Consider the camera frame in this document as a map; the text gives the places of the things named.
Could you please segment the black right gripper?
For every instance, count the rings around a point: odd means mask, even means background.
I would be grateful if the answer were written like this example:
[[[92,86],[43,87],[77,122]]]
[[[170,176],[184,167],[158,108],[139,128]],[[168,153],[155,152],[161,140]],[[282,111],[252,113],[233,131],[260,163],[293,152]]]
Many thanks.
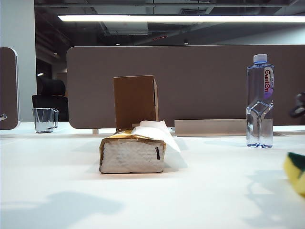
[[[291,117],[301,117],[305,115],[305,93],[299,93],[295,98],[295,102],[296,107],[289,112],[289,115]]]

